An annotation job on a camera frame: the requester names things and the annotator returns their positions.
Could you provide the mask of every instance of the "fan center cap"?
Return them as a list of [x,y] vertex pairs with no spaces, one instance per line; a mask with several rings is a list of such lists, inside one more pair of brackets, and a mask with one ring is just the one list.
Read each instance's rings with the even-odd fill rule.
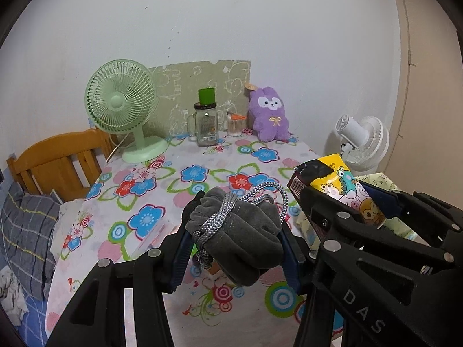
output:
[[110,99],[109,103],[112,108],[118,109],[122,107],[124,103],[124,97],[121,94],[114,94]]

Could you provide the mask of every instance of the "white fan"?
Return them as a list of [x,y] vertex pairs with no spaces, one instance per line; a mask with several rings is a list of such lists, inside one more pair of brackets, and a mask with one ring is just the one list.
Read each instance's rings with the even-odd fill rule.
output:
[[347,140],[341,156],[349,169],[365,172],[379,164],[389,147],[389,131],[374,116],[358,122],[348,115],[336,123],[336,132]]

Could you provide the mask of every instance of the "purple plush toy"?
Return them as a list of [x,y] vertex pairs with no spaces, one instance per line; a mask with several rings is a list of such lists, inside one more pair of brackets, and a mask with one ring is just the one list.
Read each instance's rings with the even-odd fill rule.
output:
[[270,142],[274,139],[289,139],[289,121],[285,117],[285,106],[271,87],[250,92],[249,112],[254,117],[254,130],[259,141]]

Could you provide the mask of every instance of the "green fan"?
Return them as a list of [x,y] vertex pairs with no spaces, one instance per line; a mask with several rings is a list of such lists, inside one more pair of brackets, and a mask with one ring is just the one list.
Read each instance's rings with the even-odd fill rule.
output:
[[135,142],[122,154],[127,163],[151,160],[167,150],[160,137],[145,137],[143,124],[158,103],[151,72],[132,60],[114,60],[99,68],[85,91],[85,108],[95,125],[110,134],[133,132]]

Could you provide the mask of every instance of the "metal screw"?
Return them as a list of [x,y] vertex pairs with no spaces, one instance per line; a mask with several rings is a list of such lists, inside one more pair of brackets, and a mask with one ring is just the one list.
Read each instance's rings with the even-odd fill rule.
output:
[[346,213],[345,211],[340,211],[339,213],[337,213],[337,216],[340,217],[341,219],[349,219],[350,218],[350,214]]
[[326,240],[323,243],[323,248],[330,252],[337,252],[339,249],[341,249],[341,244],[339,244],[339,242],[336,240]]
[[159,257],[161,255],[161,250],[158,248],[153,248],[148,251],[150,257]]
[[448,252],[444,253],[444,259],[450,264],[454,261],[453,256]]
[[102,259],[100,259],[98,261],[98,266],[99,267],[107,267],[107,266],[109,266],[110,263],[111,262],[110,262],[109,258],[102,258]]

